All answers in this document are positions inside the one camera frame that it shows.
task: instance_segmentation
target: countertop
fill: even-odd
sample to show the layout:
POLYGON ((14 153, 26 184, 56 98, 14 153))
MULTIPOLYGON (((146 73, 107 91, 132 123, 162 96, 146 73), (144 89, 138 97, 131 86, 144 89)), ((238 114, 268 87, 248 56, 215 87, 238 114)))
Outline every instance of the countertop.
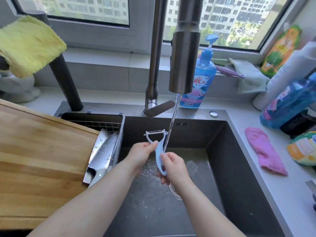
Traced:
MULTIPOLYGON (((59 88, 40 88, 41 96, 23 104, 31 109, 54 115, 60 103, 65 100, 59 88)), ((144 105, 145 94, 129 92, 105 92, 78 90, 83 102, 144 105)), ((175 96, 159 95, 158 104, 175 99, 175 96)), ((260 184, 276 218, 286 236, 316 236, 316 212, 313 209, 312 193, 305 182, 316 179, 311 167, 300 166, 294 162, 286 150, 290 138, 284 133, 261 125, 260 112, 250 102, 205 98, 200 108, 226 110, 238 134, 240 135, 251 159, 248 162, 260 184), (258 157, 248 143, 244 130, 247 127, 259 127, 269 136, 275 150, 280 155, 289 175, 287 177, 272 174, 262 169, 258 157)))

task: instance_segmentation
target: pink rag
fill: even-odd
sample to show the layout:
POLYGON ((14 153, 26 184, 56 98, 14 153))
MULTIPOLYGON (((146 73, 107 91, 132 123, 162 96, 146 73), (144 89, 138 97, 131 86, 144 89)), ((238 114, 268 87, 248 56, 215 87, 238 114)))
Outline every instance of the pink rag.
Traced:
POLYGON ((259 165, 281 175, 288 175, 282 160, 271 145, 268 135, 260 128, 247 127, 245 135, 258 155, 259 165))

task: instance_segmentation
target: white bottle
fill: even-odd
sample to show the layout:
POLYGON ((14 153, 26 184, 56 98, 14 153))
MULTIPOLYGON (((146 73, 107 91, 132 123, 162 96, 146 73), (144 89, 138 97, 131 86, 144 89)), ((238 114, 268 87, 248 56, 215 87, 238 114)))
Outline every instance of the white bottle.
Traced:
POLYGON ((262 92, 252 101, 255 108, 262 111, 290 83, 302 79, 316 68, 316 41, 308 42, 302 50, 294 51, 290 58, 278 70, 262 92))

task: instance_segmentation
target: water splash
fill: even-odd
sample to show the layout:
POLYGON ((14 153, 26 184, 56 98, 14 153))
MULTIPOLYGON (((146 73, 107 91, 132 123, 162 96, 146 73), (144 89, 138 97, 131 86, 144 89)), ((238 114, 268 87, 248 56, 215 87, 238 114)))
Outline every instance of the water splash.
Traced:
POLYGON ((176 114, 177 114, 177 110, 178 110, 178 107, 179 107, 179 104, 180 104, 181 97, 182 97, 182 94, 177 94, 176 95, 176 105, 174 106, 174 111, 173 111, 172 119, 171 119, 170 126, 169 126, 167 140, 166 140, 165 146, 163 148, 163 152, 166 152, 166 149, 167 149, 167 145, 168 145, 169 138, 170 138, 170 135, 171 135, 171 131, 172 131, 172 127, 173 127, 173 124, 174 124, 174 120, 176 119, 176 114))

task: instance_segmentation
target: hand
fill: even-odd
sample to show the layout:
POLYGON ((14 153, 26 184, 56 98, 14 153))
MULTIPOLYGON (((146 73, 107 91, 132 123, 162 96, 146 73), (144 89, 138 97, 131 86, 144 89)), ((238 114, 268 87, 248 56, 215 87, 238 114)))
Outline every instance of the hand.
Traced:
POLYGON ((158 141, 154 141, 151 144, 149 142, 141 142, 133 145, 125 159, 130 162, 129 164, 136 173, 140 173, 140 169, 146 163, 149 154, 156 149, 157 145, 158 141))
POLYGON ((157 171, 157 176, 160 177, 161 184, 169 185, 172 183, 174 187, 179 190, 184 185, 193 183, 188 170, 186 169, 184 160, 173 152, 161 153, 160 158, 167 170, 167 176, 161 175, 157 171))

